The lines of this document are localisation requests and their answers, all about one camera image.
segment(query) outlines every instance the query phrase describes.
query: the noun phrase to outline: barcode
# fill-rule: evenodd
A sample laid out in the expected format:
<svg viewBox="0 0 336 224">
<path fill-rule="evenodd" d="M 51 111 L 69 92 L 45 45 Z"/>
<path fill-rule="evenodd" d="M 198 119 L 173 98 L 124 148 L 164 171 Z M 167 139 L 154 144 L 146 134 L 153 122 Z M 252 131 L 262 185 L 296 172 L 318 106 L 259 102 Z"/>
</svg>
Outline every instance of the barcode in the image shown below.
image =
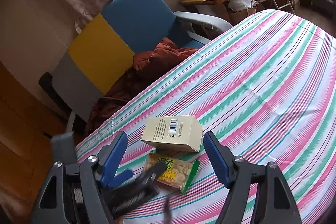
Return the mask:
<svg viewBox="0 0 336 224">
<path fill-rule="evenodd" d="M 179 123 L 178 119 L 171 119 L 170 120 L 170 125 L 169 125 L 169 132 L 176 133 L 176 129 L 177 129 L 177 124 L 178 123 Z"/>
</svg>

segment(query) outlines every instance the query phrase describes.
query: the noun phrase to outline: orange cloth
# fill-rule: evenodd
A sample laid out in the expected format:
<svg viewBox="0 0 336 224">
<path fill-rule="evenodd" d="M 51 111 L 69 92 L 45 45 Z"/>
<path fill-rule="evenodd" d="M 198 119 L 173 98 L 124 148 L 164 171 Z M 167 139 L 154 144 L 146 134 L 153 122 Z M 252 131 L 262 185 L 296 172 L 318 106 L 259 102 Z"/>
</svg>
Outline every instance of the orange cloth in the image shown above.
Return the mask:
<svg viewBox="0 0 336 224">
<path fill-rule="evenodd" d="M 196 51 L 195 48 L 178 48 L 164 37 L 154 51 L 136 54 L 132 67 L 92 107 L 85 135 L 88 136 L 99 128 L 137 94 Z"/>
</svg>

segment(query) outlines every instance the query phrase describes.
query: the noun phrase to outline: armchair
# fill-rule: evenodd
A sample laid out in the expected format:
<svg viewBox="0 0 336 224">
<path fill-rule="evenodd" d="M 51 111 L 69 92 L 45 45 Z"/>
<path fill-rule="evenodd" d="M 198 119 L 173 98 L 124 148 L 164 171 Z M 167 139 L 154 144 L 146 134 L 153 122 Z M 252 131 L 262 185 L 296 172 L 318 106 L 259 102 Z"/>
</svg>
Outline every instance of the armchair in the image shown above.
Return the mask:
<svg viewBox="0 0 336 224">
<path fill-rule="evenodd" d="M 184 30 L 180 21 L 218 34 L 232 27 L 213 16 L 173 13 L 163 0 L 112 0 L 72 42 L 52 76 L 45 73 L 39 83 L 62 110 L 86 122 L 93 104 L 132 65 L 135 54 L 152 51 L 163 37 L 178 47 L 201 48 L 209 42 Z"/>
</svg>

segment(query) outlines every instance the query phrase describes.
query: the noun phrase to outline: yellow cushion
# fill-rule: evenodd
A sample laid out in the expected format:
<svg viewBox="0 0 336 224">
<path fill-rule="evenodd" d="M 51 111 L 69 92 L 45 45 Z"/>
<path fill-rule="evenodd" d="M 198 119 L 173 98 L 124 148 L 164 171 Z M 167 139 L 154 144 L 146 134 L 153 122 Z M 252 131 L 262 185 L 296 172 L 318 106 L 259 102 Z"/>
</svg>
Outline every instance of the yellow cushion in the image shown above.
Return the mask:
<svg viewBox="0 0 336 224">
<path fill-rule="evenodd" d="M 104 94 L 132 65 L 134 56 L 101 14 L 85 27 L 68 52 L 74 63 Z"/>
</svg>

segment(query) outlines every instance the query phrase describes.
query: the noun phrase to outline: cardboard box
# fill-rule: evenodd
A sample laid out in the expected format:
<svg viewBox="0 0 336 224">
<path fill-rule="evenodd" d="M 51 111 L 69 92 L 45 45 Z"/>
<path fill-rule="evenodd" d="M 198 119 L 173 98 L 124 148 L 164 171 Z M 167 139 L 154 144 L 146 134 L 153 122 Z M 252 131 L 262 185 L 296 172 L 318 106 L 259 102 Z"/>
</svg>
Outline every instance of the cardboard box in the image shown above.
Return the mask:
<svg viewBox="0 0 336 224">
<path fill-rule="evenodd" d="M 141 140 L 156 148 L 199 152 L 202 131 L 193 115 L 149 117 Z"/>
<path fill-rule="evenodd" d="M 250 9 L 246 9 L 246 10 L 241 10 L 241 11 L 229 11 L 229 17 L 230 17 L 231 24 L 233 26 L 236 26 L 238 23 L 243 21 L 245 18 L 255 13 L 256 13 L 256 10 L 254 7 Z"/>
</svg>

